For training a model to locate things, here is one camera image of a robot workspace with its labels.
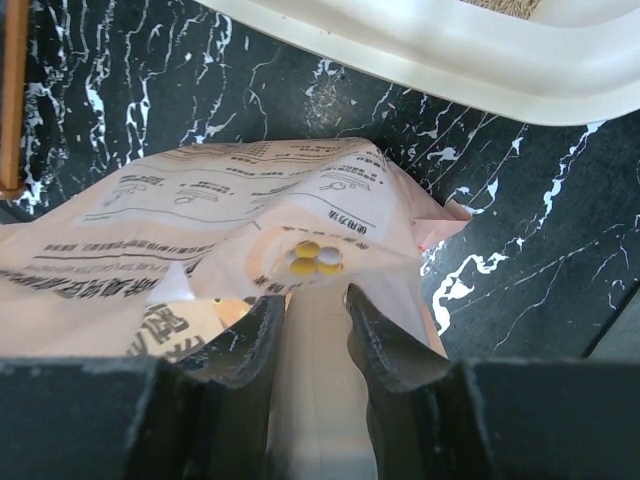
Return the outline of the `cream plastic litter box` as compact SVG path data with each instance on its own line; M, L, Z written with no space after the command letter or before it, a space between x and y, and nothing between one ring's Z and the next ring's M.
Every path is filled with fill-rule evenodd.
M214 1L271 37L389 82L543 126L639 107L639 5L541 1L526 19L464 1Z

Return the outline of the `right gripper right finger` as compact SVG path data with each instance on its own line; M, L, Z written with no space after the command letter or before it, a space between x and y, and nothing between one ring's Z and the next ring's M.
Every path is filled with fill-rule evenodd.
M440 356L346 293L382 479L635 479L639 366Z

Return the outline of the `pink cat litter bag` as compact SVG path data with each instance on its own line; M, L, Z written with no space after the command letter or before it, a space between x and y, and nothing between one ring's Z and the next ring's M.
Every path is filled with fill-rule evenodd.
M251 299L338 282L428 342L422 255L469 220L361 138L155 154L2 227L1 352L176 362Z

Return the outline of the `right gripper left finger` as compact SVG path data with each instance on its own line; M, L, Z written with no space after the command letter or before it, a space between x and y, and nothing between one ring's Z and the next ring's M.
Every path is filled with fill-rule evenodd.
M263 479L281 296L176 363L1 361L5 479Z

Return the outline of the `clear plastic scoop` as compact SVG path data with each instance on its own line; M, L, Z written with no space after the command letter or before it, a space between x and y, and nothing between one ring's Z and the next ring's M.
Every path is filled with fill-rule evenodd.
M273 479L374 479L366 382L347 347L346 288L291 297L279 336L268 429Z

